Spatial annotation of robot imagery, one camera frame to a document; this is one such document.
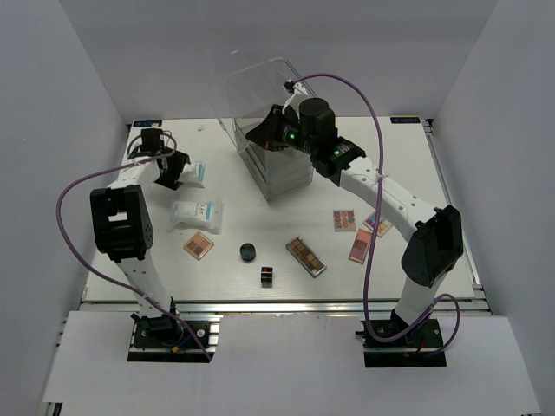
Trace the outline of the cotton pad pack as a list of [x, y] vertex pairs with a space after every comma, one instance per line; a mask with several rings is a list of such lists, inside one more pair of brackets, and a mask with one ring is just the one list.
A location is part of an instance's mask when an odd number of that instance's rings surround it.
[[202, 161], [185, 164], [180, 174], [179, 181], [184, 185], [204, 186], [206, 163]]
[[220, 199], [205, 202], [176, 200], [170, 208], [168, 230], [184, 225], [218, 234], [221, 231], [223, 208]]

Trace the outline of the clear acrylic makeup organizer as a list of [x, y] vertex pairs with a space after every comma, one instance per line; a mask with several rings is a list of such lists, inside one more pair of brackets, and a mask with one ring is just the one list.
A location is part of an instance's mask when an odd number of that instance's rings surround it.
[[296, 192], [312, 181], [310, 156], [278, 137], [285, 131], [283, 106], [316, 95], [301, 86], [295, 95], [284, 84], [300, 77], [284, 58], [263, 60], [247, 52], [224, 57], [210, 86], [210, 102], [267, 203]]

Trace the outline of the round black jar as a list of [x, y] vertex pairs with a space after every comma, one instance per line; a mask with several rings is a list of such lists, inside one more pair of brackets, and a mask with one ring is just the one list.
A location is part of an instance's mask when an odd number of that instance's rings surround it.
[[239, 255], [244, 262], [252, 262], [257, 255], [256, 248], [251, 243], [244, 243], [239, 247]]

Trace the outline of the long brown eyeshadow palette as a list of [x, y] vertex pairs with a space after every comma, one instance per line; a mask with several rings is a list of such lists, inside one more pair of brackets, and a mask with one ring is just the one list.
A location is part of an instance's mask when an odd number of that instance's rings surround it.
[[313, 278], [326, 271], [326, 264], [301, 237], [293, 238], [285, 248]]

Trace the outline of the small black amber cube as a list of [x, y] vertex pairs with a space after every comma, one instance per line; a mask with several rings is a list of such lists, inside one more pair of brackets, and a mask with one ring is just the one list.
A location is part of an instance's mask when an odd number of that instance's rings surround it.
[[263, 288], [270, 288], [273, 285], [274, 269], [270, 266], [263, 266], [261, 268], [260, 280]]

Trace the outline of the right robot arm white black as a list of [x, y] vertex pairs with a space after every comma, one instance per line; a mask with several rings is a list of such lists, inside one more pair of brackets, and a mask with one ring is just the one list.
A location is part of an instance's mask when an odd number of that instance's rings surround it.
[[306, 99], [298, 109], [274, 105], [245, 137], [266, 151], [292, 148], [309, 155], [321, 176], [366, 202], [400, 232], [407, 243], [401, 260], [406, 280], [387, 340], [409, 346], [420, 339], [437, 290], [464, 251], [460, 212], [431, 205], [387, 176], [361, 147], [340, 136], [335, 113], [323, 99]]

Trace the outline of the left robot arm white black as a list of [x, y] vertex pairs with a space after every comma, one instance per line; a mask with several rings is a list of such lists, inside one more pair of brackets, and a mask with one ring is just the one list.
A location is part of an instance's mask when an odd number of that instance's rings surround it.
[[163, 345], [178, 343], [183, 324], [169, 315], [173, 299], [159, 278], [150, 253], [154, 231], [145, 192], [152, 185], [176, 191], [189, 156], [175, 149], [173, 136], [158, 127], [140, 130], [128, 147], [128, 166], [105, 188], [90, 193], [95, 243], [133, 288], [140, 317], [157, 319], [153, 335]]

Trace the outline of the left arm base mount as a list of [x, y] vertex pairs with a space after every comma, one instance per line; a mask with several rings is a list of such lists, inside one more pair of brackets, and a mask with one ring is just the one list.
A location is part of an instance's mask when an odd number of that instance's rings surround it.
[[128, 362], [209, 363], [215, 347], [211, 343], [212, 322], [186, 321], [208, 356], [191, 333], [168, 316], [149, 318], [131, 314], [134, 321], [127, 353]]

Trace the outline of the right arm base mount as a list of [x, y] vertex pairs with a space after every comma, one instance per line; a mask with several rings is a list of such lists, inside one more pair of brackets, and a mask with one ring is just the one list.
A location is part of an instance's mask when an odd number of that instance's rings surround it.
[[366, 368], [445, 367], [447, 359], [441, 351], [443, 337], [439, 322], [429, 319], [409, 335], [392, 341], [379, 342], [371, 337], [366, 323], [355, 335], [362, 341]]

